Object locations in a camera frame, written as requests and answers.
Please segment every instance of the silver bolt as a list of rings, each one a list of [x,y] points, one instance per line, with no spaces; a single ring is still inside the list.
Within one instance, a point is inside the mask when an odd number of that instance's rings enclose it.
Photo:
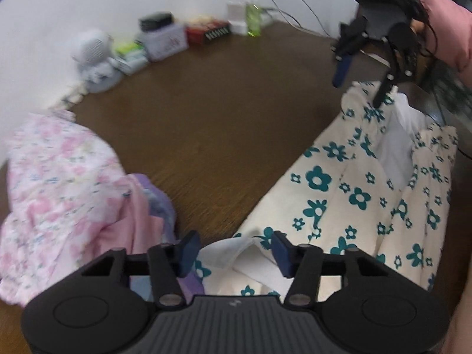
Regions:
[[[182,297],[178,294],[164,294],[159,298],[159,303],[162,306],[175,307],[182,303]]]
[[[306,294],[293,294],[289,298],[289,303],[296,307],[308,306],[311,301],[312,299]]]

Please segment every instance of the white wall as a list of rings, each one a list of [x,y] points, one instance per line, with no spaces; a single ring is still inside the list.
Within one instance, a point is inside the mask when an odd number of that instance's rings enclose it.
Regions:
[[[155,11],[171,11],[188,19],[199,14],[224,17],[228,0],[0,0],[0,163],[3,139],[27,112],[49,107],[77,75],[70,41],[82,30],[98,27],[118,40],[130,39],[137,19]],[[319,30],[298,0],[276,0],[302,24]],[[329,33],[355,11],[353,0],[306,0]]]

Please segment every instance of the black circular disc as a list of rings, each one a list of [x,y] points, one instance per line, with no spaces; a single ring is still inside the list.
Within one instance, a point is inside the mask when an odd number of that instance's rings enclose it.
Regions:
[[[388,277],[364,277],[334,293],[322,306],[322,319],[340,346],[365,354],[424,353],[449,324],[436,297]]]
[[[33,299],[22,316],[28,343],[48,354],[102,354],[130,344],[145,328],[144,300],[103,278],[58,283]]]

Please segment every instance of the white garment with teal flowers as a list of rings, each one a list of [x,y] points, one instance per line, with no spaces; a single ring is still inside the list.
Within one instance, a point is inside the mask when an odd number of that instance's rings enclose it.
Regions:
[[[377,88],[378,83],[354,83],[344,94],[339,116],[242,224],[235,235],[241,241],[233,238],[238,247],[229,260],[221,259],[221,250],[211,245],[203,249],[198,265],[207,294],[273,294],[281,289],[277,292],[284,296],[287,285],[277,271],[267,279],[262,269],[258,274],[257,267],[243,265],[251,260],[231,266],[251,243],[273,265],[274,230],[286,233],[294,245],[310,243],[331,254],[356,246],[425,289],[432,288],[448,218],[456,131],[409,116],[408,110],[414,110],[407,106],[405,112],[396,103],[398,94],[390,94],[374,109],[370,102]],[[393,170],[385,169],[385,160],[404,157],[396,150],[376,156],[395,121],[411,143],[411,178],[404,187],[395,187],[401,179],[392,180],[386,172]],[[225,249],[228,258],[231,249]],[[319,299],[339,287],[338,278],[324,278]]]

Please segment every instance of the yellow-green bottle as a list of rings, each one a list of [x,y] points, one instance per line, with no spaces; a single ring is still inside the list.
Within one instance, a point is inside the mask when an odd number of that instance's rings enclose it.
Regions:
[[[246,25],[249,36],[260,36],[260,9],[255,4],[246,5]]]

